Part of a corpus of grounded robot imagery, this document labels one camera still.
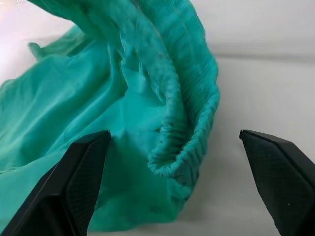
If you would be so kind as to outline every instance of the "white table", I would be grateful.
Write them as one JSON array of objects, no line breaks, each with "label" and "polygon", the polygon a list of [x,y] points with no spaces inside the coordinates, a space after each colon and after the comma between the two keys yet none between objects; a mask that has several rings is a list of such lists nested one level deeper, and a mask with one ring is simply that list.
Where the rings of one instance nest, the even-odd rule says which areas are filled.
[{"label": "white table", "polygon": [[[72,25],[12,1],[0,0],[0,84],[34,63],[29,41],[47,44]],[[175,223],[90,235],[278,236],[239,132],[251,129],[288,139],[315,161],[315,2],[193,3],[220,65],[222,94],[196,190]]]}]

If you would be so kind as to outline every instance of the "teal fabric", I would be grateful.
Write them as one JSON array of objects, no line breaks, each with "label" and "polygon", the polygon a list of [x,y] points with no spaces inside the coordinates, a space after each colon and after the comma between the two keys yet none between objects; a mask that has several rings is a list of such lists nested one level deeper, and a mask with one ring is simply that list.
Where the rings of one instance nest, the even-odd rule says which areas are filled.
[{"label": "teal fabric", "polygon": [[90,231],[176,219],[220,94],[187,0],[32,0],[77,26],[30,44],[38,63],[0,88],[0,232],[79,137],[113,138]]}]

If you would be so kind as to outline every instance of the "teal garment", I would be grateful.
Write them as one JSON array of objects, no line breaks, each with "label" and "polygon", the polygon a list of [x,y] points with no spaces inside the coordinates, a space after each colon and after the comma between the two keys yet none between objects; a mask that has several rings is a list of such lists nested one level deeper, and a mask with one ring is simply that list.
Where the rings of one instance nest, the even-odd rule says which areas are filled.
[{"label": "teal garment", "polygon": [[176,219],[192,194],[220,94],[187,0],[32,0],[77,26],[0,88],[0,232],[79,137],[110,130],[89,231]]}]

